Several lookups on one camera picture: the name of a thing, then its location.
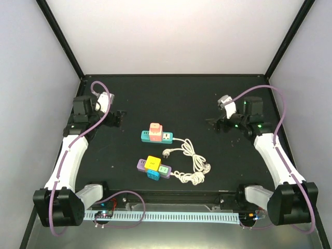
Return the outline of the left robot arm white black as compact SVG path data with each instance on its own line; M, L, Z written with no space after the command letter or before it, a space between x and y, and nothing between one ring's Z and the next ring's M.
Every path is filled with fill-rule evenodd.
M73 111L63 131L61 152L55 169L44 188L33 195L34 206L45 227L79 226L85 210L96 203L111 202L110 192L101 183L88 184L75 190L81 160L98 127L119 127L125 111L110 111L114 95L103 92L93 100L88 95L73 100Z

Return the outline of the pink cube socket adapter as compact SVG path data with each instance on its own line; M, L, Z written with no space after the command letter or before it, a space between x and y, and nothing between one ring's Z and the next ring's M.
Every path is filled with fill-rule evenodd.
M149 129L149 140L152 142L161 142L163 137L163 127L161 125L159 130Z

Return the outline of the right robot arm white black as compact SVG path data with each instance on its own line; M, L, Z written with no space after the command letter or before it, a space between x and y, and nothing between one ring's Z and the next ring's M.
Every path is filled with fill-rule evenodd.
M237 206L262 208L276 226L314 223L318 188L299 174L283 150L279 137L273 134L271 124L264 121L262 98L245 97L242 112L237 110L229 95L221 97L217 103L221 115L207 122L216 131L239 129L263 158L274 183L274 191L257 184L239 185Z

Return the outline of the small pink charger plug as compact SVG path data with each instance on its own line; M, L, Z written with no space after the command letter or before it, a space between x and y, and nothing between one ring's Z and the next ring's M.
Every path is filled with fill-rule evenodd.
M150 129L151 130L159 130L161 125L159 123L151 123L150 124Z

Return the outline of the teal power strip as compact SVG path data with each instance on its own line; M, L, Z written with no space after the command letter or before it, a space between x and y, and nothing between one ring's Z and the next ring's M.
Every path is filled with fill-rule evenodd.
M149 131L143 130L141 133L141 141L145 143L156 143L156 144L172 144L173 143L173 133L163 132L161 141L151 141L149 138Z

